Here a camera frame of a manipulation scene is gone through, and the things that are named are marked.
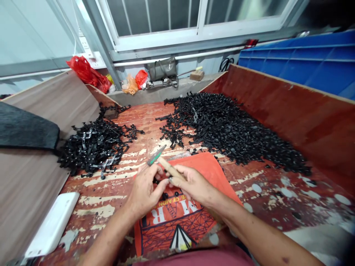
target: white power bank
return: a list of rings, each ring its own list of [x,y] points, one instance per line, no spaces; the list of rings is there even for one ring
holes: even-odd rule
[[[70,192],[57,197],[30,243],[25,258],[47,255],[55,250],[79,196],[78,192]]]

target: blue plastic crate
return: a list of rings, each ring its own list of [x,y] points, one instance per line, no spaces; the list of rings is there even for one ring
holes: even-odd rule
[[[355,100],[355,31],[242,50],[239,65]]]

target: black cloth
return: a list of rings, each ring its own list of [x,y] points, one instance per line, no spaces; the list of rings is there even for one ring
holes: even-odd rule
[[[57,124],[0,102],[0,148],[55,150]]]

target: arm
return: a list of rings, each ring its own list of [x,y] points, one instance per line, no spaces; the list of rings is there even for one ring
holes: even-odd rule
[[[218,191],[195,169],[180,165],[175,168],[187,180],[172,177],[170,183],[189,194],[188,199],[192,197],[219,214],[261,265],[323,265],[281,231],[269,226]]]
[[[163,194],[168,179],[162,180],[154,189],[154,176],[160,180],[163,171],[160,166],[153,164],[139,168],[131,194],[127,202],[112,216],[107,226],[90,247],[80,265],[112,265],[134,223],[149,212]]]

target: window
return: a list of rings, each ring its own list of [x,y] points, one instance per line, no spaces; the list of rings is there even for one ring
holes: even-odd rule
[[[116,51],[279,30],[297,0],[96,0]]]

